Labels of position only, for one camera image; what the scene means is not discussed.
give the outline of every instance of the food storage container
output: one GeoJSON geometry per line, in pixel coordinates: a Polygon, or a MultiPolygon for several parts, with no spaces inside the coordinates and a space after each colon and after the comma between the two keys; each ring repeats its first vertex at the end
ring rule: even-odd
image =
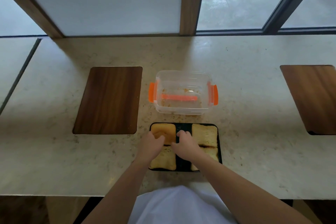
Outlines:
{"type": "Polygon", "coordinates": [[[148,100],[161,113],[201,115],[218,104],[218,91],[208,74],[160,71],[149,85],[148,100]]]}

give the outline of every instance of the slice of toasted bread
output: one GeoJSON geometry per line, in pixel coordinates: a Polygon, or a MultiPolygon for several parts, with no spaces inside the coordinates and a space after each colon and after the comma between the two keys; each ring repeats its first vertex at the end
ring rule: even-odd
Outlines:
{"type": "MultiPolygon", "coordinates": [[[[202,150],[210,155],[210,157],[212,157],[214,160],[219,162],[218,159],[218,148],[215,147],[206,147],[206,148],[202,148],[202,150]]],[[[194,166],[194,164],[191,164],[191,171],[198,171],[198,168],[194,166]]]]}
{"type": "Polygon", "coordinates": [[[171,146],[163,146],[160,154],[150,163],[149,168],[164,168],[168,170],[175,170],[176,157],[175,153],[171,149],[171,146]]]}
{"type": "Polygon", "coordinates": [[[155,138],[165,136],[164,145],[171,145],[172,142],[176,143],[176,127],[171,123],[154,123],[151,128],[155,138]]]}
{"type": "Polygon", "coordinates": [[[193,124],[191,126],[192,137],[198,145],[205,147],[217,147],[217,127],[193,124]]]}

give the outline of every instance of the white shirt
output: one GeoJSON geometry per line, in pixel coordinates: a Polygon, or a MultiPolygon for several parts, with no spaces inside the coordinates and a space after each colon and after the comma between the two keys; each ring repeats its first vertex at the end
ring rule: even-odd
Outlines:
{"type": "Polygon", "coordinates": [[[178,186],[137,197],[128,224],[237,223],[217,194],[178,186]]]}

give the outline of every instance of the wooden cutting board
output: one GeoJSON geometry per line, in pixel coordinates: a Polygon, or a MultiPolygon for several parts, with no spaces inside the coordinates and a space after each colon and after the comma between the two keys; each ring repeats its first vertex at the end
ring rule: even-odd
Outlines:
{"type": "Polygon", "coordinates": [[[93,67],[74,134],[117,135],[137,131],[142,67],[93,67]]]}
{"type": "Polygon", "coordinates": [[[336,135],[336,70],[331,65],[280,69],[308,133],[336,135]]]}

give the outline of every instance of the person's left hand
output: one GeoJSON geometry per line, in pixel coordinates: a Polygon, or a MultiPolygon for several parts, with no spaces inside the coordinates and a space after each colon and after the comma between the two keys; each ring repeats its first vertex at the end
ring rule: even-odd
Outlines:
{"type": "Polygon", "coordinates": [[[134,161],[141,162],[149,166],[151,161],[160,153],[164,142],[164,136],[160,136],[158,139],[155,139],[152,132],[149,131],[147,135],[140,139],[138,152],[134,161]]]}

